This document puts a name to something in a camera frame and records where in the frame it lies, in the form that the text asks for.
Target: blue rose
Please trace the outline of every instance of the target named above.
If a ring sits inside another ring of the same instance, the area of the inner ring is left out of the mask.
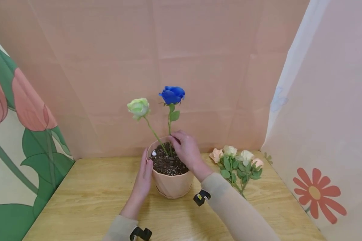
[[[159,93],[165,104],[178,104],[185,98],[185,91],[178,86],[165,86],[162,93]]]

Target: sleeve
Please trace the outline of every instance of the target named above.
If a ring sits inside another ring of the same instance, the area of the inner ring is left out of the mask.
[[[130,241],[130,234],[138,226],[137,220],[118,215],[102,241]]]
[[[201,186],[211,194],[209,206],[235,241],[280,240],[264,218],[221,175],[212,173]]]

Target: pink flower pot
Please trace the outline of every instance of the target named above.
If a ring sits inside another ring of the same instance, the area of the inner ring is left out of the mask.
[[[168,142],[168,137],[163,137],[160,139],[162,143]],[[155,141],[150,145],[147,150],[146,160],[150,159],[150,155],[159,145],[158,141]],[[193,173],[188,171],[182,175],[177,176],[168,176],[153,170],[153,178],[155,180],[155,185],[158,192],[166,198],[176,199],[186,195],[189,192],[192,182],[193,182]]]

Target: soil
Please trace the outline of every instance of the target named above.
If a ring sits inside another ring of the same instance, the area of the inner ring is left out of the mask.
[[[164,143],[164,147],[168,153],[170,153],[170,142]],[[173,156],[168,157],[161,145],[155,149],[156,155],[150,154],[150,159],[153,161],[153,169],[158,173],[165,174],[168,176],[176,176],[187,173],[189,169],[184,163],[178,158],[178,155],[172,147]]]

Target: black strap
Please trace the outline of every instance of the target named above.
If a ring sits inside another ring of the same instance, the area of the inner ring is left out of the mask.
[[[147,228],[145,228],[145,230],[142,230],[140,227],[137,227],[130,234],[130,241],[133,241],[135,236],[140,237],[145,241],[149,241],[150,237],[152,236],[152,232]]]
[[[201,190],[199,193],[194,195],[193,201],[198,205],[201,206],[204,204],[205,200],[210,199],[210,194],[207,191]]]

